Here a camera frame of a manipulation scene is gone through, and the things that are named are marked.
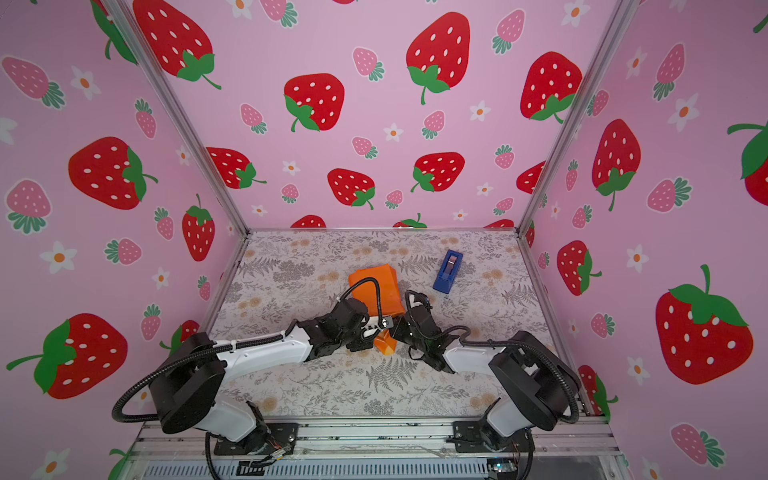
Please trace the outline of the orange wrapping paper sheet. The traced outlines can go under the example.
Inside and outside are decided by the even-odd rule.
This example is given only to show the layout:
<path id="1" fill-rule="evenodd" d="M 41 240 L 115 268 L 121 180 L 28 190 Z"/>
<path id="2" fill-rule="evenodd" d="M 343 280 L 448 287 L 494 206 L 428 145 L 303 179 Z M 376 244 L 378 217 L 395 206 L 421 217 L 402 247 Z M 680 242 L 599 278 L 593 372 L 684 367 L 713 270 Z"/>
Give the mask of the orange wrapping paper sheet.
<path id="1" fill-rule="evenodd" d="M 349 286 L 353 287 L 365 278 L 373 278 L 377 281 L 379 289 L 373 282 L 365 282 L 356 287 L 351 296 L 364 303 L 368 309 L 370 319 L 378 318 L 379 313 L 383 314 L 384 319 L 394 320 L 405 313 L 402 301 L 402 295 L 399 291 L 397 273 L 389 265 L 382 265 L 363 270 L 357 270 L 348 277 Z M 374 347 L 384 356 L 392 356 L 395 353 L 397 341 L 391 336 L 389 331 L 383 331 L 377 336 L 370 336 L 366 339 L 374 338 Z"/>

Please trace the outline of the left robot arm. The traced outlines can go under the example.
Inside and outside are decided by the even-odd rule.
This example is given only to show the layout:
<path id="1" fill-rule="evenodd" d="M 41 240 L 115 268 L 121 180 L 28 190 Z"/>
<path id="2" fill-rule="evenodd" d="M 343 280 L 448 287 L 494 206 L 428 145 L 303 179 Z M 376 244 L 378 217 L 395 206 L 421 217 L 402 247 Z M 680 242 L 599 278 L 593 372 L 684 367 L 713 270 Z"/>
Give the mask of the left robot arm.
<path id="1" fill-rule="evenodd" d="M 270 429 L 258 407 L 225 396 L 223 385 L 272 367 L 321 359 L 341 348 L 370 349 L 376 336 L 393 325 L 392 316 L 370 316 L 364 303 L 348 298 L 328 314 L 294 320 L 272 335 L 214 342 L 205 333 L 195 334 L 149 384 L 161 429 L 166 434 L 197 429 L 232 443 L 264 440 Z"/>

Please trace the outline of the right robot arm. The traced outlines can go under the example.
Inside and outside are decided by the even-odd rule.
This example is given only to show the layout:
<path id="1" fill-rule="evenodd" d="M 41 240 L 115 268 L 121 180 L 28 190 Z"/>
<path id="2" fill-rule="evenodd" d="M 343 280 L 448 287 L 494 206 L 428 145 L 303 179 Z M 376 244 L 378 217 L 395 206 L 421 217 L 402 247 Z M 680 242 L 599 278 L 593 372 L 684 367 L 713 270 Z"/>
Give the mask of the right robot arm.
<path id="1" fill-rule="evenodd" d="M 468 334 L 461 325 L 440 329 L 426 303 L 408 306 L 391 331 L 435 371 L 486 375 L 501 385 L 505 396 L 479 421 L 482 441 L 492 449 L 524 430 L 578 422 L 578 376 L 535 336 L 519 331 L 505 341 L 474 341 Z"/>

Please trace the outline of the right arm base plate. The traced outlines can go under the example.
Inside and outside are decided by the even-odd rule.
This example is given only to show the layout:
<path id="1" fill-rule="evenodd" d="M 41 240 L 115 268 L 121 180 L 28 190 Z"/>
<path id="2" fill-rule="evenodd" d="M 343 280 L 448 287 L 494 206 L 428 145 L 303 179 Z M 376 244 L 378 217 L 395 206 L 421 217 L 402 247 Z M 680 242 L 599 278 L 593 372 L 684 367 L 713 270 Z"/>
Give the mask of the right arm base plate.
<path id="1" fill-rule="evenodd" d="M 488 424 L 475 421 L 456 421 L 452 435 L 446 439 L 459 453 L 531 453 L 535 443 L 529 429 L 518 430 L 503 437 Z"/>

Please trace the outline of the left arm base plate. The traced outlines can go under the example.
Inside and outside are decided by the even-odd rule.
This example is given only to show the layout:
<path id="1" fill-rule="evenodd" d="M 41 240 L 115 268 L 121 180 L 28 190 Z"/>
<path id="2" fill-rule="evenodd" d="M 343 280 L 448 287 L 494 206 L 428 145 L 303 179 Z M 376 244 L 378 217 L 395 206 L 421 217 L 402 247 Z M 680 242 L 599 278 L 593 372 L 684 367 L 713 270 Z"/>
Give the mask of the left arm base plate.
<path id="1" fill-rule="evenodd" d="M 290 455 L 296 444 L 298 430 L 298 423 L 268 422 L 258 426 L 238 442 L 227 439 L 217 440 L 213 453 L 217 456 L 255 455 L 265 457 L 275 453 Z"/>

